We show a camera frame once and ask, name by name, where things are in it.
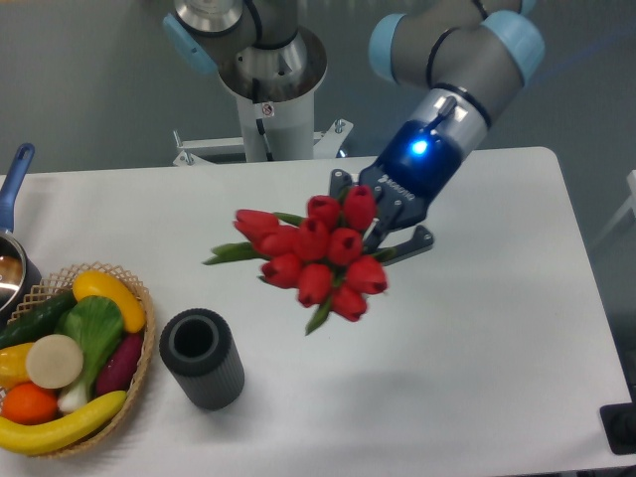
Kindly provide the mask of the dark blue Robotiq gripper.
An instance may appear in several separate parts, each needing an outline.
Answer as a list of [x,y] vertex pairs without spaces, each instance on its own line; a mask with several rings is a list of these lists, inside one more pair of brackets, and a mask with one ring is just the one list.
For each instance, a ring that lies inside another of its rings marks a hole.
[[[330,174],[329,196],[342,197],[359,183],[381,188],[377,196],[381,229],[385,233],[403,230],[422,222],[428,208],[459,169],[461,151],[418,120],[406,122],[377,157],[360,173],[334,169]],[[398,263],[432,249],[433,233],[425,226],[413,229],[411,238],[394,246],[385,265]]]

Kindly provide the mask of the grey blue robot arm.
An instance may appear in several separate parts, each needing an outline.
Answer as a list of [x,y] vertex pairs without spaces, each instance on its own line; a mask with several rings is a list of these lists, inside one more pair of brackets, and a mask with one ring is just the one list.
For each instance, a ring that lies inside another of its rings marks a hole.
[[[323,44],[298,22],[294,1],[178,1],[163,21],[194,70],[220,78],[235,98],[250,162],[318,158],[338,149],[314,133],[314,94],[327,71]],[[375,27],[374,73],[424,90],[412,115],[357,178],[380,215],[364,244],[386,263],[424,252],[430,204],[545,54],[528,20],[530,1],[440,1],[421,14],[392,14]]]

